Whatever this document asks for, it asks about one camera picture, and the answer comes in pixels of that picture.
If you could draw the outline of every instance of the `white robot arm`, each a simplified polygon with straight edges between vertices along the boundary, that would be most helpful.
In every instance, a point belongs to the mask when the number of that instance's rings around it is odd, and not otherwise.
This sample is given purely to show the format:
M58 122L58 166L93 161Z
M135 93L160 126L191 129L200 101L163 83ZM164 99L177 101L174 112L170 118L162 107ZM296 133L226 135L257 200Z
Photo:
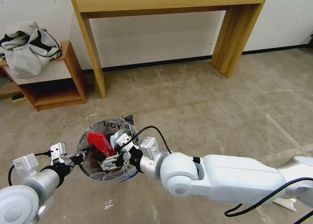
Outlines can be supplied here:
M39 218L52 206L55 189L64 182L73 167L84 162L85 153L66 157L64 143L57 143L45 153L28 154L13 161L9 172L9 187L0 190L1 224L36 224ZM36 171L37 155L51 157L51 165ZM11 184L10 173L15 168L21 185Z
M244 214L275 198L298 198L313 207L313 158L293 157L285 164L268 167L254 159L222 155L190 157L160 151L156 139L147 137L137 147L133 138L119 131L111 136L111 144L126 164L155 179L174 196L203 195L217 202L240 203L225 213L228 217ZM64 144L51 147L52 165L36 172L34 154L13 161L21 184L0 190L0 223L35 224L52 203L52 194L76 164L84 161L85 153L66 157ZM115 169L117 155L106 158L102 168ZM242 204L251 208L229 214Z
M116 142L123 150L124 145L131 148L129 140L124 134ZM288 182L303 179L290 184L268 202L277 197L298 198L313 207L313 158L310 157L296 156L271 168L246 157L206 155L199 158L180 152L168 154L159 150L152 137L141 143L140 150L140 160L131 164L148 177L160 181L174 196L193 194L217 202L255 204Z

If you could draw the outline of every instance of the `red wrapper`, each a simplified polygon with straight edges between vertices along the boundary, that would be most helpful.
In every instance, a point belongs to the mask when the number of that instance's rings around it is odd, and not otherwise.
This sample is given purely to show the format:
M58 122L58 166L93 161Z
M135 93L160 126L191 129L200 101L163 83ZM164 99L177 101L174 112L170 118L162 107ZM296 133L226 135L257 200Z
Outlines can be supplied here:
M114 150L108 140L104 137L103 133L94 134L88 132L87 141L89 144L95 145L95 147L101 151L106 157L110 157L116 154L116 150Z

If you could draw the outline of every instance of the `wooden shelf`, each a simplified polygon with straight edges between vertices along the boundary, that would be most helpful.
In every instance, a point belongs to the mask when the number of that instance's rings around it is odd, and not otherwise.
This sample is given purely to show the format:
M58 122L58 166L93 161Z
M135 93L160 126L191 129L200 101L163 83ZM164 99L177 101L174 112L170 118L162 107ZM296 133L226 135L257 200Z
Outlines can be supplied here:
M48 104L62 103L62 102L70 102L75 100L81 100L81 96L79 95L78 90L69 89L62 91L55 91L50 93L42 94L38 97L35 106L42 106Z
M64 68L67 68L68 77L64 79L43 79L43 81L20 83L18 88L32 104L36 111L43 109L68 106L73 104L86 103L86 81L82 74L81 67L75 55L70 41L61 41L62 56L51 61L62 61ZM0 62L0 66L6 66L6 61ZM58 72L58 65L51 67L53 75ZM6 68L2 67L10 79L14 79Z

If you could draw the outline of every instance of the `concrete floor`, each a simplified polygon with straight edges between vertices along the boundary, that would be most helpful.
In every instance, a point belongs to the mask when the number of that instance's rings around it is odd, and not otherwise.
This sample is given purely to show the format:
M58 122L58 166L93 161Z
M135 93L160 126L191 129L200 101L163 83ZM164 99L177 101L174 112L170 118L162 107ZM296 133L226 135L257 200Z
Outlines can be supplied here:
M92 75L87 76L93 84ZM313 155L313 51L294 49L244 55L228 80L209 61L190 62L105 74L107 98L91 85L85 105L36 112L26 101L0 103L0 187L14 158L43 152L66 142L75 152L91 124L134 115L137 130L155 125L173 151L190 156L225 154L278 165L292 155ZM142 135L157 137L148 130ZM41 167L49 160L38 157ZM17 184L16 174L13 183ZM293 223L298 212L277 204L227 218L233 204L200 196L170 196L144 174L120 183L99 182L79 168L56 190L54 206L42 224L103 223Z

